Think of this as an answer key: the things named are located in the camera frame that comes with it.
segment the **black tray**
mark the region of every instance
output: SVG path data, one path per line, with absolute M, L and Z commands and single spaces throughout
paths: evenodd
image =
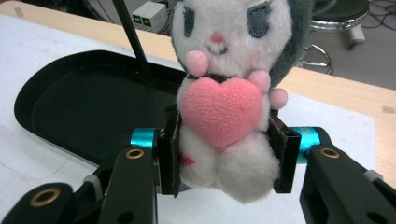
M 135 58 L 96 50 L 70 55 L 38 71 L 15 102 L 18 123 L 51 143 L 100 164 L 120 149 L 133 128 L 163 128 L 163 111 L 175 103 L 185 76 Z

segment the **stuffed animal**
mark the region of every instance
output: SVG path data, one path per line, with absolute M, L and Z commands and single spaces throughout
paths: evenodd
M 279 174 L 266 131 L 287 103 L 275 86 L 300 55 L 314 8 L 327 0 L 175 0 L 172 42 L 187 75 L 177 94 L 180 177 L 241 203 Z

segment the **floor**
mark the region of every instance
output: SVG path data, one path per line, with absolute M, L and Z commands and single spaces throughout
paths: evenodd
M 386 17 L 384 24 L 396 29 L 396 6 L 392 5 L 392 12 Z M 383 8 L 373 6 L 372 11 L 378 12 Z M 349 50 L 349 32 L 322 32 L 314 39 L 314 44 L 324 49 L 332 58 L 333 76 L 344 77 L 363 83 L 368 83 L 388 89 L 396 90 L 396 30 L 385 25 L 377 28 L 380 21 L 367 16 L 361 24 L 365 36 L 365 43 Z M 315 52 L 310 52 L 308 60 L 320 62 L 322 58 Z M 308 68 L 319 72 L 323 69 Z

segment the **pink heart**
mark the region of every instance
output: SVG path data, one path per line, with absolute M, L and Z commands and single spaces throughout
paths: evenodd
M 230 78 L 219 84 L 201 77 L 185 90 L 180 114 L 183 122 L 221 152 L 258 125 L 262 95 L 255 85 L 242 78 Z

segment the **cable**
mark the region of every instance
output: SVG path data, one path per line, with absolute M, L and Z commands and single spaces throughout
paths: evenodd
M 391 5 L 387 6 L 387 7 L 383 7 L 380 6 L 378 4 L 376 4 L 377 2 L 387 2 L 387 3 L 391 3 Z M 368 29 L 374 29 L 380 26 L 385 26 L 390 30 L 396 31 L 396 27 L 391 27 L 388 24 L 385 23 L 386 19 L 390 16 L 396 16 L 396 2 L 391 1 L 391 0 L 374 0 L 370 2 L 370 5 L 374 6 L 374 7 L 380 7 L 383 8 L 385 10 L 385 13 L 374 13 L 371 9 L 368 12 L 368 16 L 371 16 L 372 18 L 374 18 L 376 21 L 379 21 L 378 25 L 375 26 L 365 26 L 362 25 L 362 28 L 368 28 Z
M 100 0 L 98 0 L 98 3 L 99 3 L 99 6 L 102 8 L 102 10 L 103 10 L 103 11 L 105 12 L 105 14 L 107 15 L 108 19 L 111 21 L 111 23 L 114 23 L 114 21 L 111 20 L 111 17 L 108 16 L 108 14 L 107 14 L 105 8 L 102 6 L 102 3 L 100 2 Z

